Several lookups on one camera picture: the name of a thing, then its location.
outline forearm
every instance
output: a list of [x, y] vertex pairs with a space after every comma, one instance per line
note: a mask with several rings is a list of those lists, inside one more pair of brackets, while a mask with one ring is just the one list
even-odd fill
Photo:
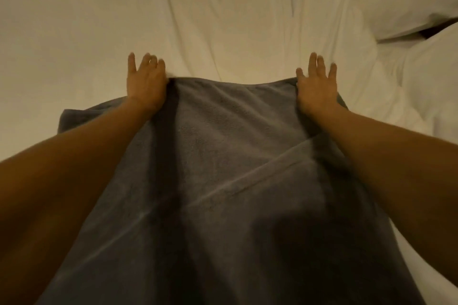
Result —
[[40, 209], [70, 187], [90, 192], [79, 182], [112, 169], [145, 122], [130, 102], [0, 163], [0, 222]]
[[340, 106], [317, 122], [411, 245], [458, 285], [458, 146]]
[[[27, 301], [43, 291], [146, 119], [127, 100], [0, 163], [0, 229], [8, 241], [0, 273], [9, 275], [1, 293]], [[19, 291], [25, 286], [28, 294]]]

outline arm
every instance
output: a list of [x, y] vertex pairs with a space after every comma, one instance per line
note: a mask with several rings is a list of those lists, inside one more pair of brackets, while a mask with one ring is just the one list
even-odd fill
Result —
[[127, 98], [117, 108], [0, 163], [0, 294], [34, 303], [43, 292], [131, 139], [161, 108], [165, 63], [129, 55]]
[[458, 146], [354, 114], [336, 103], [337, 67], [326, 77], [312, 54], [298, 103], [336, 141], [361, 180], [423, 258], [458, 286]]

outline bed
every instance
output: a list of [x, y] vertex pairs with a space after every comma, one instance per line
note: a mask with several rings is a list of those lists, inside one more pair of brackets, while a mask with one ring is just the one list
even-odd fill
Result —
[[[433, 133], [395, 73], [425, 40], [376, 39], [361, 0], [3, 1], [1, 159], [54, 135], [64, 108], [125, 95], [130, 51], [162, 57], [169, 76], [243, 84], [293, 77], [316, 51], [337, 63], [352, 111]], [[425, 300], [457, 303], [458, 290], [396, 234]]]

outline finger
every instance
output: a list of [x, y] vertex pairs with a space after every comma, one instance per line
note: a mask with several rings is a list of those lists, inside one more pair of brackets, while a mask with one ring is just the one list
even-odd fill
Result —
[[309, 77], [317, 75], [317, 54], [312, 53], [309, 59]]
[[157, 67], [157, 57], [156, 56], [151, 56], [151, 60], [149, 61], [149, 66], [152, 69], [156, 69]]
[[324, 65], [323, 56], [317, 57], [317, 75], [319, 77], [326, 77], [326, 66]]
[[335, 63], [331, 64], [331, 69], [329, 70], [329, 76], [331, 80], [337, 82], [337, 65]]
[[157, 68], [165, 74], [165, 62], [162, 58], [157, 62]]
[[143, 59], [141, 60], [141, 64], [140, 64], [140, 67], [138, 68], [138, 70], [146, 67], [149, 64], [150, 59], [151, 59], [151, 55], [149, 53], [146, 53], [143, 56]]
[[296, 77], [297, 77], [297, 81], [299, 82], [299, 80], [301, 80], [302, 78], [304, 78], [304, 72], [302, 71], [302, 68], [297, 68], [296, 69]]
[[129, 57], [127, 58], [127, 73], [134, 74], [137, 71], [137, 67], [135, 65], [135, 54], [131, 52]]

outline white bed sheet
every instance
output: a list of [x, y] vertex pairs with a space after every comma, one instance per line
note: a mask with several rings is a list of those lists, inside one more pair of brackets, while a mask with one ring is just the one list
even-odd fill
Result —
[[378, 59], [385, 65], [386, 73], [396, 77], [399, 85], [401, 85], [401, 77], [398, 77], [399, 61], [404, 59], [410, 48], [424, 41], [426, 39], [420, 33], [414, 33], [378, 42]]
[[126, 58], [146, 51], [171, 75], [262, 83], [310, 52], [338, 64], [352, 111], [427, 133], [354, 0], [3, 0], [0, 159], [55, 133], [64, 108], [125, 94]]

